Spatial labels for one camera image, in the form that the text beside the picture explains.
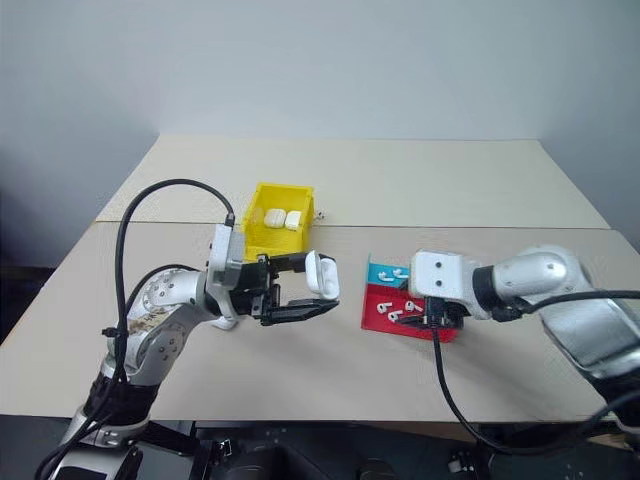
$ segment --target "white wall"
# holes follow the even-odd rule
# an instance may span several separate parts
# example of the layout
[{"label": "white wall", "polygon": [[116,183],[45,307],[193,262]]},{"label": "white wall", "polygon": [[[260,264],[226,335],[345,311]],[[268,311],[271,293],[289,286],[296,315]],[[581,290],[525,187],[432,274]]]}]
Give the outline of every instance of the white wall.
[{"label": "white wall", "polygon": [[2,22],[18,261],[59,262],[155,132],[540,138],[640,247],[636,0],[4,0]]}]

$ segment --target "yellow plastic bin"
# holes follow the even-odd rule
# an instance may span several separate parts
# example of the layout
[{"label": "yellow plastic bin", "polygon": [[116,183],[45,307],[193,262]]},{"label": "yellow plastic bin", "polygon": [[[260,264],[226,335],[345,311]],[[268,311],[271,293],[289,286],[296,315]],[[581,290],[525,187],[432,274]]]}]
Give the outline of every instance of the yellow plastic bin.
[{"label": "yellow plastic bin", "polygon": [[[298,228],[294,231],[266,227],[264,216],[270,208],[282,208],[287,212],[299,210]],[[272,256],[305,251],[309,245],[312,221],[313,188],[259,183],[242,221],[245,261],[255,262],[257,255],[263,253]]]}]

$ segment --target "red tray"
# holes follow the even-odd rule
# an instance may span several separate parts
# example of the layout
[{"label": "red tray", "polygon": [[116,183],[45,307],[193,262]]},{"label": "red tray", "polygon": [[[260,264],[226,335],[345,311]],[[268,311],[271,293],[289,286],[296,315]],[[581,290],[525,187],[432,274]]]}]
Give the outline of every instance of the red tray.
[{"label": "red tray", "polygon": [[[399,325],[387,318],[387,314],[378,312],[379,303],[392,302],[392,310],[404,310],[407,300],[411,300],[420,308],[424,308],[424,300],[413,298],[406,290],[399,290],[394,287],[385,287],[382,285],[367,284],[364,294],[364,307],[362,309],[361,327],[364,330],[375,330],[376,332],[393,333],[395,335],[405,335],[407,337],[423,338],[432,340],[431,331],[417,330],[415,328]],[[405,313],[400,318],[410,317],[411,313]],[[458,335],[458,331],[453,328],[444,328],[440,330],[440,341],[443,343],[451,342]]]}]

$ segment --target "beige tabletop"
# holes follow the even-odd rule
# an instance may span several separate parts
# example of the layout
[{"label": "beige tabletop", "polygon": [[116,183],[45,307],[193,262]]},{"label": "beige tabletop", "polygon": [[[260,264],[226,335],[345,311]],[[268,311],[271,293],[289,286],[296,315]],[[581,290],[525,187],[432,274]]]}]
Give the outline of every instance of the beige tabletop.
[{"label": "beige tabletop", "polygon": [[[326,163],[331,168],[293,167],[310,165],[318,152],[334,159]],[[358,181],[345,162],[374,165],[369,181]],[[407,165],[412,175],[402,178],[412,188],[393,196],[391,207],[376,199],[372,209],[368,195],[377,193],[370,186],[400,178],[394,175]],[[421,181],[429,175],[440,178],[433,189]],[[316,186],[327,215],[312,228],[311,246],[336,258],[342,293],[336,309],[303,323],[261,327],[248,318],[230,332],[199,326],[161,387],[155,419],[454,420],[436,381],[430,342],[361,330],[369,255],[407,265],[417,249],[430,248],[491,263],[555,243],[581,258],[596,286],[640,288],[640,256],[535,141],[162,136],[0,347],[0,413],[70,416],[84,401],[105,353],[99,332],[116,318],[115,220],[135,192],[177,176],[232,192],[240,214],[257,180]],[[204,266],[211,222],[222,213],[206,195],[186,188],[166,194],[155,194],[130,227],[128,288],[158,265]],[[366,226],[373,218],[379,223]],[[308,296],[299,276],[283,275],[281,283],[285,299]],[[603,404],[535,316],[510,324],[467,321],[444,347],[444,361],[456,401],[472,421],[578,420]]]}]

